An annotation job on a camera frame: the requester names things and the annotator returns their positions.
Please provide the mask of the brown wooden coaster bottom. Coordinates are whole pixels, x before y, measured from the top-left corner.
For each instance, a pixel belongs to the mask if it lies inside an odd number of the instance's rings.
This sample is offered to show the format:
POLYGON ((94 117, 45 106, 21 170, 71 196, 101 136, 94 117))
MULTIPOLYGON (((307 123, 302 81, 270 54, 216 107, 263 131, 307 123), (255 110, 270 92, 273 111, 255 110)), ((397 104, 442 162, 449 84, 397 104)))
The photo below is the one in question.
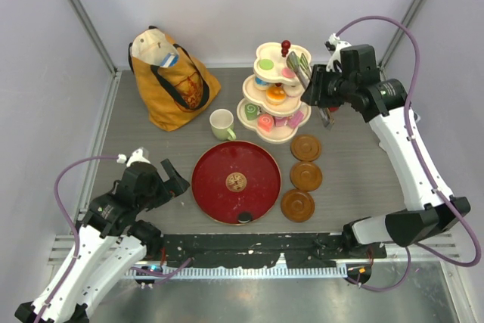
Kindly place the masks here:
POLYGON ((314 211, 315 202, 306 191, 292 189, 281 198, 281 212, 292 222, 306 222, 314 211))

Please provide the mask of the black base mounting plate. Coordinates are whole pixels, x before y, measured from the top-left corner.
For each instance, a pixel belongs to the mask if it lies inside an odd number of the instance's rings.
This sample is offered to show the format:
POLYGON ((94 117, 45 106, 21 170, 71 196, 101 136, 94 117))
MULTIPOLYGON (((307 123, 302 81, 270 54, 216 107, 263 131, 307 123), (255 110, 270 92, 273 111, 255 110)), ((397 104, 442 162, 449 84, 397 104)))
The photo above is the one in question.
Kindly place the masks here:
POLYGON ((338 259, 384 259, 380 244, 349 249, 343 236, 328 233, 282 234, 166 234, 166 262, 178 267, 191 260, 194 268, 261 269, 275 266, 284 257, 287 267, 334 267, 338 259))

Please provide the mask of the pink macaron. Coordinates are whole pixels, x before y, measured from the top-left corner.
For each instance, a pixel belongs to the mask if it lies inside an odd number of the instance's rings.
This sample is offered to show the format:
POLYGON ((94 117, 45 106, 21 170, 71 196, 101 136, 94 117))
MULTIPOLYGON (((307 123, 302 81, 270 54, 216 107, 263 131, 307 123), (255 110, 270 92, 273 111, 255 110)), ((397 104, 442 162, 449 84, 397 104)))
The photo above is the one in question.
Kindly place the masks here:
POLYGON ((287 68, 287 67, 285 67, 285 68, 284 68, 284 69, 281 71, 281 73, 282 73, 283 77, 286 77, 286 78, 293 78, 293 77, 295 77, 295 76, 296 76, 296 75, 295 75, 295 73, 294 73, 294 72, 293 72, 291 69, 289 69, 289 68, 287 68))

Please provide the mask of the blue white packet in bag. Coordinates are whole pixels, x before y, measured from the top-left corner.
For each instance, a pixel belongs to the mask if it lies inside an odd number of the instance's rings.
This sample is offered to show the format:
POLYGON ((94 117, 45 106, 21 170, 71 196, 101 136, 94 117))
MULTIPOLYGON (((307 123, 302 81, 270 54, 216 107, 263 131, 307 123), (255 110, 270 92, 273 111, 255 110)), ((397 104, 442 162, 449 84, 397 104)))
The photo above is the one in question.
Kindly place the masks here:
POLYGON ((179 59, 178 53, 168 53, 164 59, 160 62, 160 67, 162 68, 170 68, 173 67, 179 59))

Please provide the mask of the light green mug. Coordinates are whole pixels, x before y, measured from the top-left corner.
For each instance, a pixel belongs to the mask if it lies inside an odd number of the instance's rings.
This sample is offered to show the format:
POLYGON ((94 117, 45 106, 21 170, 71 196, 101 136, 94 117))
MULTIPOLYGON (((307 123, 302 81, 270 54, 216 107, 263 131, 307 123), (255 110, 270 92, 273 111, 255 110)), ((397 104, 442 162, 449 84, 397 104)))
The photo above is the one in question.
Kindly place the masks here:
POLYGON ((220 141, 234 141, 234 115, 230 110, 214 110, 209 117, 209 123, 214 136, 220 141))

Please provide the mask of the large green macaron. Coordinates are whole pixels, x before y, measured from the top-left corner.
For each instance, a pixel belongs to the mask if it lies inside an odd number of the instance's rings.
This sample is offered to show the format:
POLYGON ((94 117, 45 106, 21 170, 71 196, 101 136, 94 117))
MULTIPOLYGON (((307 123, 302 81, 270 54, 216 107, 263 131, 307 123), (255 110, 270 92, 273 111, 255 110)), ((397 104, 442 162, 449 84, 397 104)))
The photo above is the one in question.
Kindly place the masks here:
POLYGON ((258 66, 262 70, 271 70, 274 67, 274 63, 271 59, 263 58, 259 60, 258 66))

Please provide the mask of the orange glazed donut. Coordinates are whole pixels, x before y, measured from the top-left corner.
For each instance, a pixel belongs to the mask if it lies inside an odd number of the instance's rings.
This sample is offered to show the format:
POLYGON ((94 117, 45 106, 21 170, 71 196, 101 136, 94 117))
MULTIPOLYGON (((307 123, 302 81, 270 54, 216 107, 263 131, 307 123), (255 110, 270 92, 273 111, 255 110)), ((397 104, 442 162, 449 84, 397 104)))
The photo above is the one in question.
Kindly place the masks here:
POLYGON ((269 104, 282 104, 286 98, 287 94, 281 86, 271 86, 265 90, 265 99, 269 104))

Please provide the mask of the green swirl roll cake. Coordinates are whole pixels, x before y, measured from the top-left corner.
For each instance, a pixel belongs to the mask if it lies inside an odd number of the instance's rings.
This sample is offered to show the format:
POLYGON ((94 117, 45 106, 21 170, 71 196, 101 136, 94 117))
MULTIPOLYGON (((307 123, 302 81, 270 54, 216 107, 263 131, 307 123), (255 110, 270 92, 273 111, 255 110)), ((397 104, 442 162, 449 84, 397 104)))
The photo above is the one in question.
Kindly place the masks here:
POLYGON ((259 107, 252 103, 246 104, 244 106, 244 115, 247 121, 257 120, 259 116, 259 107))

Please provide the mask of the salmon pink swirl roll cake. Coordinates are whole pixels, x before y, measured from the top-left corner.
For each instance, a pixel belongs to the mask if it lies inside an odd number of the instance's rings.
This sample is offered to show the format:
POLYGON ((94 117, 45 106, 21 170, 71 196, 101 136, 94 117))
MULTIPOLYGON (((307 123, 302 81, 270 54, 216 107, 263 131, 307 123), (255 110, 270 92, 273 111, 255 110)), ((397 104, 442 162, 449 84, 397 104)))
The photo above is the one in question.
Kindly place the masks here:
POLYGON ((257 120, 257 126, 260 130, 264 132, 270 132, 274 127, 274 118, 272 115, 267 113, 259 115, 257 120))

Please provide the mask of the black sandwich cookie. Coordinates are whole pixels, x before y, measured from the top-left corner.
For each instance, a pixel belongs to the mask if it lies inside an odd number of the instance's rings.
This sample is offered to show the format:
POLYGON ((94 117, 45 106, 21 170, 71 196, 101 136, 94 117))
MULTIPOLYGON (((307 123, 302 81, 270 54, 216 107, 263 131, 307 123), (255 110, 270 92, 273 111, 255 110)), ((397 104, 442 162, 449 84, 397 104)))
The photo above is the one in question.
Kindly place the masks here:
POLYGON ((237 222, 240 224, 246 224, 253 221, 253 216, 251 213, 242 212, 237 216, 237 222))

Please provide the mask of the magenta swirl roll cake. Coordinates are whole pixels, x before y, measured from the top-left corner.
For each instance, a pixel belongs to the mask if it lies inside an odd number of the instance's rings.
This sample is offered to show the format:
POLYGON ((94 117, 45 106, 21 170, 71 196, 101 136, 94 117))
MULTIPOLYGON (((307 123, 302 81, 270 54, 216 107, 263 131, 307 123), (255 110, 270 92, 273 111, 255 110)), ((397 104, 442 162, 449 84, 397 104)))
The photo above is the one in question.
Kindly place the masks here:
POLYGON ((288 120, 289 120, 289 117, 287 117, 287 116, 285 116, 285 117, 275 116, 274 117, 274 125, 275 125, 275 127, 284 127, 284 126, 287 125, 288 120))

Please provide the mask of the brown wooden coaster middle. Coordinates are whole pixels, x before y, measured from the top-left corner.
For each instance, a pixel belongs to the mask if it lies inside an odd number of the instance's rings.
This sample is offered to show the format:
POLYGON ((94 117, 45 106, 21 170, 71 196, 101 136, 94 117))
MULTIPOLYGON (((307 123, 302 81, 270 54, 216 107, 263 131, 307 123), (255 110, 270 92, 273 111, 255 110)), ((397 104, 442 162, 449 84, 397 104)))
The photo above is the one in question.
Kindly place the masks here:
POLYGON ((323 173, 313 162, 300 161, 290 170, 293 186, 302 191, 314 191, 321 186, 323 173))

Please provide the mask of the brown wooden coaster top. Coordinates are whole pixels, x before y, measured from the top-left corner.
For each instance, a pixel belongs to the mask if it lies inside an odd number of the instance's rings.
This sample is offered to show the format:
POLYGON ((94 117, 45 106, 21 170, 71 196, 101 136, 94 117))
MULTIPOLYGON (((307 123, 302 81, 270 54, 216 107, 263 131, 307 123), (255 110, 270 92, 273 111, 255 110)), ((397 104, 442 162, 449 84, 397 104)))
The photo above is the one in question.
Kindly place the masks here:
POLYGON ((298 135, 290 144, 292 155, 299 161, 315 161, 321 156, 322 144, 314 135, 298 135))

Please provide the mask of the yellow tote bag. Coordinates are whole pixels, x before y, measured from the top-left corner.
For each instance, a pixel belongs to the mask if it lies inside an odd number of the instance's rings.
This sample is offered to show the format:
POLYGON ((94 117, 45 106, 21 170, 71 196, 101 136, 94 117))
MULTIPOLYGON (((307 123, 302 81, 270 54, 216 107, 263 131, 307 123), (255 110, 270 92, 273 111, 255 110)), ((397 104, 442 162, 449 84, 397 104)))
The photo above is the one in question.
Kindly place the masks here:
POLYGON ((222 88, 201 61, 155 26, 129 44, 128 61, 149 120, 167 132, 204 112, 222 88), (162 68, 168 53, 178 53, 178 62, 162 68))

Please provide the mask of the blue frosted donut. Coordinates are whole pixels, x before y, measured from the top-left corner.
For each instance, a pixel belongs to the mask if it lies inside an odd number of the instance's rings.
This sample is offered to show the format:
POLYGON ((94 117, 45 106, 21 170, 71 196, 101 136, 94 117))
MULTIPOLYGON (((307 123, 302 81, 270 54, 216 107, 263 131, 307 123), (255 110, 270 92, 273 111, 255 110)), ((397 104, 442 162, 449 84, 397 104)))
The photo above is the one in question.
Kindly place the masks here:
POLYGON ((259 89, 259 90, 266 90, 269 87, 269 83, 260 79, 259 77, 256 77, 254 79, 254 86, 259 89))

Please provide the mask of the pink layered cake slice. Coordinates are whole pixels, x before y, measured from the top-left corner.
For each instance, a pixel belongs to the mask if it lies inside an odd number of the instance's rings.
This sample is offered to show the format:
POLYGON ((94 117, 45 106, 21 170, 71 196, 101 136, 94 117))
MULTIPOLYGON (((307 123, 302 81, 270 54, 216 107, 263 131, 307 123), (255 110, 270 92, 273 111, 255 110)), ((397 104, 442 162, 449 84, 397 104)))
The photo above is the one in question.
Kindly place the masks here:
POLYGON ((305 118, 305 114, 298 110, 297 112, 295 112, 295 114, 293 114, 287 121, 287 125, 291 128, 291 129, 295 129, 296 127, 299 126, 299 124, 304 120, 305 118))

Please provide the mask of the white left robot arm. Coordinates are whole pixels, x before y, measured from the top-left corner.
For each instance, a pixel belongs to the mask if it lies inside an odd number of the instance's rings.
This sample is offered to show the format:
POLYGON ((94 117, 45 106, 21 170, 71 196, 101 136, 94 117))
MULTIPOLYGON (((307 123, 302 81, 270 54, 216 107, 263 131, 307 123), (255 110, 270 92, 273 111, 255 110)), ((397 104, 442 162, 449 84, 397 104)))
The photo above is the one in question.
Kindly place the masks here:
POLYGON ((137 216, 185 193, 190 184, 167 159, 161 165, 168 179, 162 180, 140 150, 117 161, 126 164, 122 177, 88 205, 73 229, 71 251, 39 297, 18 306, 19 321, 87 322, 125 272, 142 258, 160 255, 162 232, 137 216))

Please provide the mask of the red round lacquer tray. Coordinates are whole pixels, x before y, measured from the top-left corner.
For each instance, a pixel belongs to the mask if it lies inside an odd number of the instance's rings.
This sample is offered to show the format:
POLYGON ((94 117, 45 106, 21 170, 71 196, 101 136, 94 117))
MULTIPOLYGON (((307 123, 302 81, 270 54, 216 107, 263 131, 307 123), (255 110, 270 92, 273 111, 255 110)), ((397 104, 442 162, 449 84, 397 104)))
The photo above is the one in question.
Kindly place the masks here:
POLYGON ((274 157, 248 141, 227 141, 210 148, 197 161, 191 189, 199 208, 228 225, 242 212, 253 221, 275 205, 281 192, 281 171, 274 157))

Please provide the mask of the cream three-tier cake stand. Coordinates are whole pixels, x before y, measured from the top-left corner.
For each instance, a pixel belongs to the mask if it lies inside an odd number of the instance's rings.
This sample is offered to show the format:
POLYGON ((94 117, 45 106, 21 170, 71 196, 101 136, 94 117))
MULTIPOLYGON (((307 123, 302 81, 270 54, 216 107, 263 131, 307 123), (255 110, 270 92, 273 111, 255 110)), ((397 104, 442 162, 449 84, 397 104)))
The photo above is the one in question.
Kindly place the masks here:
POLYGON ((303 126, 309 120, 311 116, 311 108, 299 98, 290 98, 287 96, 286 101, 279 105, 269 104, 265 99, 265 90, 259 90, 254 86, 254 79, 259 77, 260 79, 269 83, 271 86, 281 86, 284 85, 301 85, 297 77, 286 78, 283 77, 281 71, 287 67, 286 56, 294 51, 298 58, 301 54, 304 54, 308 61, 311 60, 311 55, 307 49, 300 45, 294 45, 288 40, 284 40, 280 43, 277 42, 266 42, 258 46, 256 49, 256 58, 253 62, 253 74, 248 76, 242 85, 243 99, 239 102, 237 106, 237 118, 241 124, 255 132, 263 141, 272 144, 283 144, 288 142, 297 132, 300 126, 303 126), (274 63, 274 67, 271 70, 262 70, 258 66, 260 59, 268 58, 274 63), (264 132, 260 130, 257 126, 257 120, 247 121, 244 115, 244 106, 248 103, 255 104, 259 107, 259 115, 267 113, 279 117, 291 117, 298 110, 305 114, 304 120, 295 129, 291 129, 288 125, 284 127, 273 127, 270 132, 264 132))

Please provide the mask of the brown wooden coaster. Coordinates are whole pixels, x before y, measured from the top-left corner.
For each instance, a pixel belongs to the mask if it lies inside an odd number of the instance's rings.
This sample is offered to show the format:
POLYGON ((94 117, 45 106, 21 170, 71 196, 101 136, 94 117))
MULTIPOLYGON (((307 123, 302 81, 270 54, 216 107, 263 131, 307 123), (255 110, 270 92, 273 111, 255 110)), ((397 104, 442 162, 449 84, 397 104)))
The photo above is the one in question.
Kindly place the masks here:
POLYGON ((290 170, 293 186, 302 191, 314 191, 321 186, 323 173, 313 162, 300 161, 290 170))
POLYGON ((322 144, 314 135, 298 135, 290 144, 292 155, 299 161, 315 161, 321 156, 322 144))
POLYGON ((306 222, 314 211, 315 202, 306 191, 292 189, 281 198, 281 212, 292 222, 306 222))

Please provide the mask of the metal serving tongs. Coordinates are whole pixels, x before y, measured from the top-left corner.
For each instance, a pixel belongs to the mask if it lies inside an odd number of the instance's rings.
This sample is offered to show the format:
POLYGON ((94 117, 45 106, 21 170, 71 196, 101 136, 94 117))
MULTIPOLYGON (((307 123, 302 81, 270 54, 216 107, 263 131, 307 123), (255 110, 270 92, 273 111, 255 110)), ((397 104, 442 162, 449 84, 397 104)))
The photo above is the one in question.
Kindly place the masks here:
MULTIPOLYGON (((299 80, 300 84, 302 85, 303 89, 306 90, 309 86, 309 77, 307 76, 306 72, 303 70, 303 66, 300 63, 300 60, 294 51, 291 51, 286 56, 286 64, 290 70, 292 70, 295 74, 297 79, 299 80)), ((318 112, 321 116, 321 120, 323 122, 323 126, 331 130, 332 126, 334 125, 334 118, 332 117, 328 108, 320 108, 318 107, 318 112)))

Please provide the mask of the small green macaron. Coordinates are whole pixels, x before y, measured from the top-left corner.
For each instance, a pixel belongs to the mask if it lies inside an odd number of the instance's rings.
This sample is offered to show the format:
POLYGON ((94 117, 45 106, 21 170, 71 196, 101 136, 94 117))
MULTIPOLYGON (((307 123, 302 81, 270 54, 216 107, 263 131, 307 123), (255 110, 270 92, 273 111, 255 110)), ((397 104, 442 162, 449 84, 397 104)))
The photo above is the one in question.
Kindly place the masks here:
POLYGON ((307 57, 304 54, 301 54, 299 57, 299 63, 302 67, 309 68, 309 62, 307 57))

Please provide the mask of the white frosted donut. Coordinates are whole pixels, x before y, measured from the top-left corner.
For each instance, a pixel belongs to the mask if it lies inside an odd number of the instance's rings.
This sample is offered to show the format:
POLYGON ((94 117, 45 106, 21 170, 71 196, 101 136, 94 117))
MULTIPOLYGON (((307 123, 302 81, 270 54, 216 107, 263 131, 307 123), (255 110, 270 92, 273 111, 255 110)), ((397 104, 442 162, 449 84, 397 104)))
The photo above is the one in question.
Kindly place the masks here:
POLYGON ((290 98, 299 98, 304 92, 304 88, 301 85, 284 85, 284 92, 290 98))

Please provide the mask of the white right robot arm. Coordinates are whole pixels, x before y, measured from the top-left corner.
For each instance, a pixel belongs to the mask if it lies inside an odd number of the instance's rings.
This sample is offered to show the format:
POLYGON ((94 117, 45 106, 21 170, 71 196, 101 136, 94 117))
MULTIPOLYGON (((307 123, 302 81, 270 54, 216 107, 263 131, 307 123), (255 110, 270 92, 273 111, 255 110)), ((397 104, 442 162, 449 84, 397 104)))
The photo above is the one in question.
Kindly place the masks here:
POLYGON ((465 197, 455 197, 442 180, 417 130, 413 110, 405 109, 408 94, 397 79, 383 81, 370 45, 327 41, 328 64, 316 64, 301 99, 319 108, 345 103, 361 114, 380 141, 399 180, 405 208, 368 217, 343 227, 345 254, 359 257, 369 244, 392 241, 400 247, 448 231, 459 212, 470 212, 465 197))

